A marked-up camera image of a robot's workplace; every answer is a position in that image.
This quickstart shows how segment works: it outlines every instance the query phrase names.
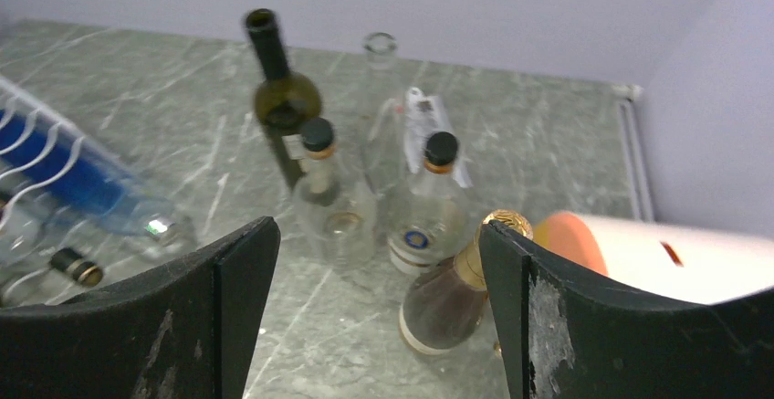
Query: wall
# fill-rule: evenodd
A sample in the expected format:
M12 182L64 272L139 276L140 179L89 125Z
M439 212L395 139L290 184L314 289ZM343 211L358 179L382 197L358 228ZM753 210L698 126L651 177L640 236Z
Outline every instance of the wall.
M33 18L243 38L276 8L288 43L354 50L372 30L403 55L643 84L711 0L0 0Z
M660 220L774 236L774 0L716 0L638 106Z

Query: white label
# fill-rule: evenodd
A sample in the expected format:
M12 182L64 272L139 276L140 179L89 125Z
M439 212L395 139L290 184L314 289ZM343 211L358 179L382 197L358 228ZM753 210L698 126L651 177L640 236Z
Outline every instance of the white label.
M285 149L288 151L288 157L292 160L301 160L307 156L307 150L301 143L300 134L290 134L282 136L282 142L285 143Z
M420 170L423 164L424 144L437 131L448 131L454 134L452 123L446 114L446 108L441 97L424 96L416 87L409 89L406 96L406 131L403 136L403 152L412 173ZM463 150L460 148L452 171L455 181L462 187L472 186L470 175L463 161Z

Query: gray table surface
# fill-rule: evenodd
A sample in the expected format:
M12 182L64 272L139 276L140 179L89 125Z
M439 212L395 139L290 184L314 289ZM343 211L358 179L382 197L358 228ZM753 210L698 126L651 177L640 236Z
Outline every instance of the gray table surface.
M363 113L362 56L288 54L318 84L348 151ZM248 44L25 21L0 45L0 73L157 184L193 219L202 245L275 217L282 243L245 398L503 397L491 318L449 355L417 357L397 331L410 280L386 254L350 272L311 255L250 110L261 74ZM561 209L632 216L609 85L412 60L400 73L407 86L443 96L482 207L532 222ZM109 244L88 250L108 265L109 281L148 267Z

